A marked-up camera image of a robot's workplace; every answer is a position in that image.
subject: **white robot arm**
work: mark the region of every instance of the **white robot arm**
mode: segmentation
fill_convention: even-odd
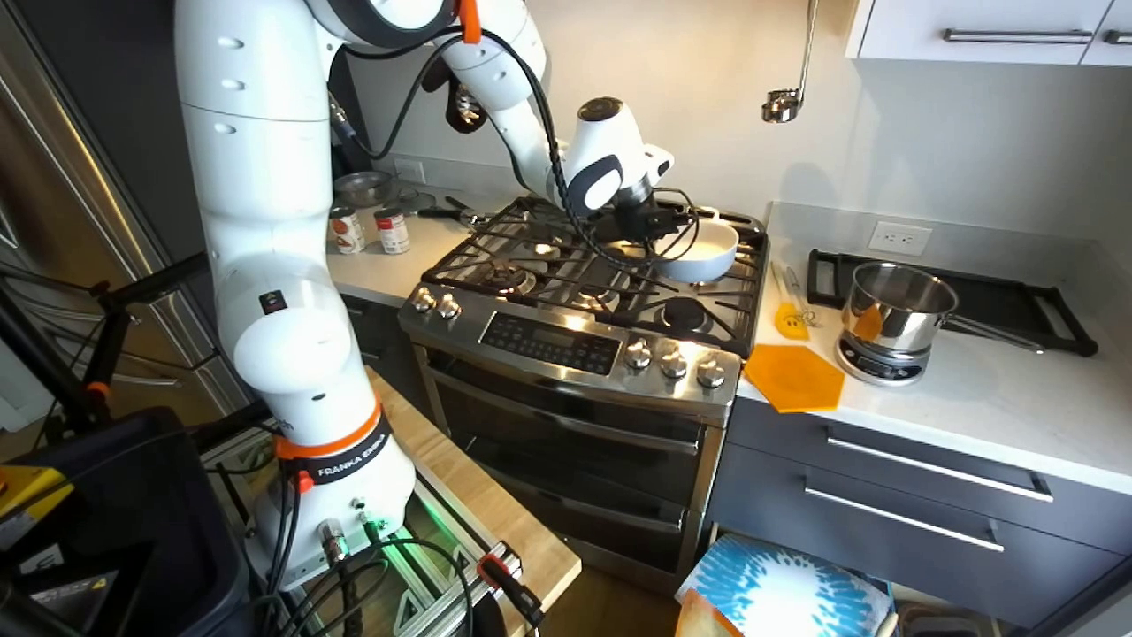
[[[335,48],[447,46],[447,63],[489,110],[521,180],[573,213],[594,213],[620,195],[648,197],[668,166],[664,152],[640,146],[632,113],[615,97],[583,106],[576,141],[559,164],[529,101],[544,48],[527,8],[481,0],[491,35],[436,37],[454,22],[454,0],[175,0],[175,89],[215,329],[278,423],[286,470],[271,496],[254,503],[252,540],[277,586],[323,572],[327,539],[352,550],[373,524],[401,528],[412,487],[412,466],[388,436],[324,271],[324,77]]]

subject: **kitchen floor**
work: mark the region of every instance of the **kitchen floor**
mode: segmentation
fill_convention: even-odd
[[[544,637],[627,634],[671,637],[680,605],[613,572],[583,569],[541,619]]]

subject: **stainless steel stove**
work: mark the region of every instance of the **stainless steel stove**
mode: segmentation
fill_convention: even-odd
[[[401,306],[430,416],[586,558],[652,583],[693,562],[754,343],[768,240],[726,220],[735,264],[674,283],[521,197]]]

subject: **stainless steel pot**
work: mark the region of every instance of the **stainless steel pot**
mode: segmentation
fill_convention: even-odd
[[[945,280],[899,260],[868,260],[852,267],[843,306],[845,338],[872,352],[916,358],[929,350],[954,306],[957,292]]]

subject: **white cabinet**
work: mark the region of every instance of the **white cabinet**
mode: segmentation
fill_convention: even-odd
[[[1110,4],[1083,63],[1132,68],[1132,0]]]
[[[1110,0],[860,0],[850,57],[1083,63],[1107,11]]]

